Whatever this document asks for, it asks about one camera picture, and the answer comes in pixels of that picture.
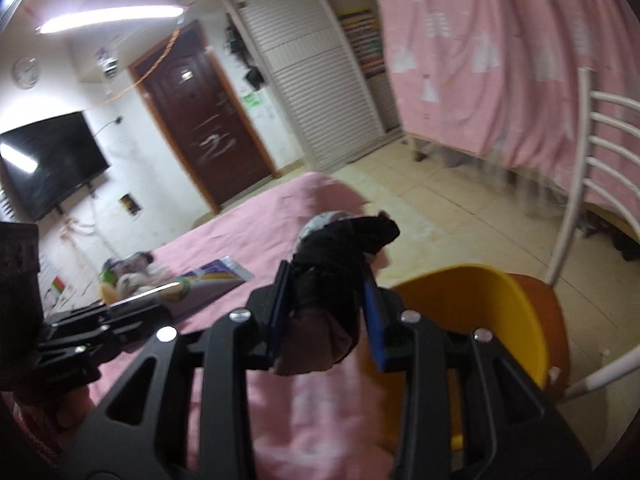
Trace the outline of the crumpled trash pile on bed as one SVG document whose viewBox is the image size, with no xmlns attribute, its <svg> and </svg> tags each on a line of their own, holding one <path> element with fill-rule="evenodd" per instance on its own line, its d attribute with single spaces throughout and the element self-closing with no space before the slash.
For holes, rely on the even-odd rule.
<svg viewBox="0 0 640 480">
<path fill-rule="evenodd" d="M 114 304 L 166 282 L 172 274 L 157 263 L 152 252 L 135 252 L 122 258 L 109 258 L 100 273 L 100 293 L 104 304 Z"/>
</svg>

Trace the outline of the yellow plastic trash bin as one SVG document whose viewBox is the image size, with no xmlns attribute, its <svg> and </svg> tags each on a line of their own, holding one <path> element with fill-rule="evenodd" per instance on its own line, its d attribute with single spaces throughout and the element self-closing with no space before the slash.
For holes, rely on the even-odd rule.
<svg viewBox="0 0 640 480">
<path fill-rule="evenodd" d="M 460 334 L 480 327 L 491 330 L 534 383 L 547 388 L 548 344 L 534 305 L 512 274 L 462 264 L 419 275 L 392 291 L 405 308 L 423 314 L 443 330 Z M 360 372 L 375 390 L 374 443 L 394 454 L 404 407 L 404 376 L 380 372 L 365 341 L 358 344 L 356 356 Z"/>
</svg>

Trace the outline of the pink bed sheet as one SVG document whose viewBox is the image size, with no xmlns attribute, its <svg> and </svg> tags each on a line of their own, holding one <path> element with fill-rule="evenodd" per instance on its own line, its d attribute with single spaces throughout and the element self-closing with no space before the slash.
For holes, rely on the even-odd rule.
<svg viewBox="0 0 640 480">
<path fill-rule="evenodd" d="M 207 330 L 153 340 L 65 463 L 74 479 L 382 479 L 352 350 L 396 240 L 385 212 L 312 222 L 274 282 Z"/>
</svg>

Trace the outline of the orange chair seat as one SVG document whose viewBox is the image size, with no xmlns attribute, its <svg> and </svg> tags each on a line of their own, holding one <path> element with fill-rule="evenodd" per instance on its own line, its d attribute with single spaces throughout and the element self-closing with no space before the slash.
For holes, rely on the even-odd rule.
<svg viewBox="0 0 640 480">
<path fill-rule="evenodd" d="M 570 346 L 562 308 L 554 289 L 544 281 L 525 274 L 510 273 L 537 315 L 547 343 L 550 368 L 544 392 L 551 401 L 563 399 L 570 378 Z"/>
</svg>

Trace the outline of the dark brown wooden door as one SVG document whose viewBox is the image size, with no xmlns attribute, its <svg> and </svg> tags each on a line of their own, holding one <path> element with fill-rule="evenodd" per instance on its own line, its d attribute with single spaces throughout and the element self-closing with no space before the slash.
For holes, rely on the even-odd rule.
<svg viewBox="0 0 640 480">
<path fill-rule="evenodd" d="M 146 107 L 212 211 L 278 170 L 193 22 L 129 66 Z"/>
</svg>

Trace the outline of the white louvered wardrobe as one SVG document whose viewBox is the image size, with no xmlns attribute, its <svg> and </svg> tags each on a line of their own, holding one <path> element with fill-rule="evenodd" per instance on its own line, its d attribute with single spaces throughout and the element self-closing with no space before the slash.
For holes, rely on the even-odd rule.
<svg viewBox="0 0 640 480">
<path fill-rule="evenodd" d="M 397 138 L 387 130 L 328 0 L 224 0 L 309 166 L 340 168 Z"/>
</svg>

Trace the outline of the pink tree-print curtain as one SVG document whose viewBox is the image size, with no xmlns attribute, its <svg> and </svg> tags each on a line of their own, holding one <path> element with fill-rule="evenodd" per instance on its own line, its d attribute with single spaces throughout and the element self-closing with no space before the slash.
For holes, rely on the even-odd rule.
<svg viewBox="0 0 640 480">
<path fill-rule="evenodd" d="M 568 191 L 578 72 L 639 94 L 627 0 L 376 0 L 402 128 Z"/>
</svg>

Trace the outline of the fluorescent ceiling light tube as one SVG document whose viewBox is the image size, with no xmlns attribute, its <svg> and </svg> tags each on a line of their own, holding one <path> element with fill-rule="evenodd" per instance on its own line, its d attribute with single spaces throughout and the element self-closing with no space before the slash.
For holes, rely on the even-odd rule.
<svg viewBox="0 0 640 480">
<path fill-rule="evenodd" d="M 58 34 L 78 28 L 129 22 L 137 20 L 164 20 L 180 18 L 186 12 L 184 6 L 173 4 L 150 4 L 149 6 L 115 6 L 87 11 L 61 14 L 50 18 L 37 28 L 41 35 Z"/>
</svg>

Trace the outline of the black wall television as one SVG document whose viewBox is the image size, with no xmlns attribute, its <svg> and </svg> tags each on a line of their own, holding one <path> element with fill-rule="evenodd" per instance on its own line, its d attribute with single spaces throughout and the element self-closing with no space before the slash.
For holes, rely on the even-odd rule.
<svg viewBox="0 0 640 480">
<path fill-rule="evenodd" d="M 34 221 L 108 169 L 81 112 L 2 133 L 1 159 L 18 202 Z"/>
</svg>

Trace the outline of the black bag hanging on wall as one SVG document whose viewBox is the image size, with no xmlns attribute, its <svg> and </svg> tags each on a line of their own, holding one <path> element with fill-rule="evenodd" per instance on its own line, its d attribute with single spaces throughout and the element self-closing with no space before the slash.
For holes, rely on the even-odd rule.
<svg viewBox="0 0 640 480">
<path fill-rule="evenodd" d="M 266 83 L 264 76 L 262 76 L 262 72 L 257 66 L 250 66 L 244 76 L 244 79 L 254 91 L 259 91 Z"/>
</svg>

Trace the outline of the white wall clock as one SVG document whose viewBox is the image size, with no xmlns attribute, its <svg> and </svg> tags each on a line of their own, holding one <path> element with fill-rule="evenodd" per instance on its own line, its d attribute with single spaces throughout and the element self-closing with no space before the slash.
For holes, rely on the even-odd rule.
<svg viewBox="0 0 640 480">
<path fill-rule="evenodd" d="M 20 58 L 12 66 L 14 84 L 22 90 L 34 88 L 40 78 L 40 65 L 35 58 Z"/>
</svg>

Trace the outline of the colourful wall chart poster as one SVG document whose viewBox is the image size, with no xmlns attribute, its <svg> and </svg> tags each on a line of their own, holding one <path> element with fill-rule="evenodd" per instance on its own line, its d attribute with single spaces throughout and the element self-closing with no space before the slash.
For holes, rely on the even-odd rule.
<svg viewBox="0 0 640 480">
<path fill-rule="evenodd" d="M 344 34 L 352 46 L 364 78 L 385 72 L 382 37 L 378 20 L 370 8 L 338 16 Z"/>
</svg>

